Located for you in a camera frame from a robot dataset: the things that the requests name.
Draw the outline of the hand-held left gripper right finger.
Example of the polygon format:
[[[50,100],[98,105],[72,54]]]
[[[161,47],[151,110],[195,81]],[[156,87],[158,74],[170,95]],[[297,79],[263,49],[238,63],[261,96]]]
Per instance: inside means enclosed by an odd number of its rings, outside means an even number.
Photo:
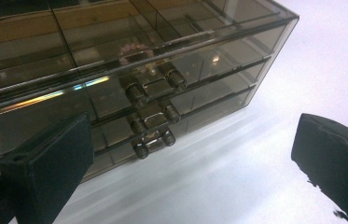
[[[348,220],[348,127],[301,114],[291,160],[340,208],[337,215]]]

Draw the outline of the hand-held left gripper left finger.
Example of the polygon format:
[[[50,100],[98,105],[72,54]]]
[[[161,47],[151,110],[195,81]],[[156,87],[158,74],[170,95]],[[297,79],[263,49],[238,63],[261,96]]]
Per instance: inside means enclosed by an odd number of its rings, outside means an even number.
[[[51,224],[93,164],[90,119],[70,116],[0,160],[19,224]]]

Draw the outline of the smoky transparent drawer box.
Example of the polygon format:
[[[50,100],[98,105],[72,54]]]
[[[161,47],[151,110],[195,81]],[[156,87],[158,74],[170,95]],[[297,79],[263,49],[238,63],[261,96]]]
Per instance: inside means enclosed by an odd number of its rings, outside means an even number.
[[[0,0],[0,159],[87,113],[88,177],[246,107],[299,16],[275,0]]]

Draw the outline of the white foam board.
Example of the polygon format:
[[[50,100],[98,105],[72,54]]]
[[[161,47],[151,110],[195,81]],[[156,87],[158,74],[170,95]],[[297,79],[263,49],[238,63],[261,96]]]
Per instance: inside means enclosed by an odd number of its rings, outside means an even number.
[[[299,21],[251,103],[81,184],[54,224],[347,224],[291,149],[303,113],[348,127],[348,0],[278,0]]]

